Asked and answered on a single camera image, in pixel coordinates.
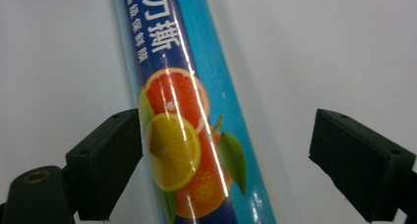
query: glossy plastic wrapping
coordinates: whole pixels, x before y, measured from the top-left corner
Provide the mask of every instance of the glossy plastic wrapping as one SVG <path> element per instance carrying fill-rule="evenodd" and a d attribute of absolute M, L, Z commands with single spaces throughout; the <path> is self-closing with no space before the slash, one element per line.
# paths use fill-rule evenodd
<path fill-rule="evenodd" d="M 165 223 L 275 223 L 206 0 L 116 0 Z"/>

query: white surface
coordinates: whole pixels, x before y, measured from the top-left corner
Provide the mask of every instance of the white surface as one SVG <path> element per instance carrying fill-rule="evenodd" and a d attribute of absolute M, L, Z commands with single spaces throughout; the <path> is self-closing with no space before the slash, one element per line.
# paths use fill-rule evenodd
<path fill-rule="evenodd" d="M 308 159 L 315 112 L 417 152 L 417 0 L 209 3 L 278 219 L 366 223 Z M 0 0 L 0 202 L 134 107 L 124 64 L 112 0 Z M 155 222 L 146 178 L 140 165 L 112 223 Z"/>

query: fruit illustration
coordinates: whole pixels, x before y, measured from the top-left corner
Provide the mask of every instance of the fruit illustration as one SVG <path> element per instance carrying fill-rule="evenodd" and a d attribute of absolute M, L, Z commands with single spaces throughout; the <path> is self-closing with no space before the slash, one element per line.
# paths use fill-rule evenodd
<path fill-rule="evenodd" d="M 176 191 L 190 182 L 202 155 L 193 125 L 176 114 L 157 114 L 149 122 L 146 142 L 153 179 L 163 191 Z"/>
<path fill-rule="evenodd" d="M 144 87 L 154 114 L 176 113 L 196 129 L 209 115 L 209 98 L 200 80 L 181 68 L 163 68 L 153 73 Z"/>
<path fill-rule="evenodd" d="M 193 179 L 175 192 L 176 212 L 186 218 L 199 218 L 215 211 L 228 196 L 232 179 L 220 165 L 217 145 L 220 133 L 199 133 L 202 159 Z"/>

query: grapefruit slice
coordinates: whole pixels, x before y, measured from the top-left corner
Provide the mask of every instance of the grapefruit slice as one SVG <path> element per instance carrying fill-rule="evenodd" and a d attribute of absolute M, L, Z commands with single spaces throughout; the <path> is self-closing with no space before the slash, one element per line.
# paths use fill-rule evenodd
<path fill-rule="evenodd" d="M 157 114 L 150 120 L 146 135 L 156 184 L 165 192 L 173 192 L 189 183 L 202 156 L 193 125 L 177 114 Z"/>
<path fill-rule="evenodd" d="M 168 67 L 153 73 L 145 91 L 154 114 L 176 113 L 198 128 L 209 115 L 209 97 L 200 80 L 190 71 Z"/>

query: cylindrical package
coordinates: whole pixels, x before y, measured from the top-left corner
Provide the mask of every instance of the cylindrical package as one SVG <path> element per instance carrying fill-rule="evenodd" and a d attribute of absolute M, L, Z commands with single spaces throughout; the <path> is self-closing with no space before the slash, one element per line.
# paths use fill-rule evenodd
<path fill-rule="evenodd" d="M 165 223 L 275 223 L 206 0 L 116 0 Z"/>

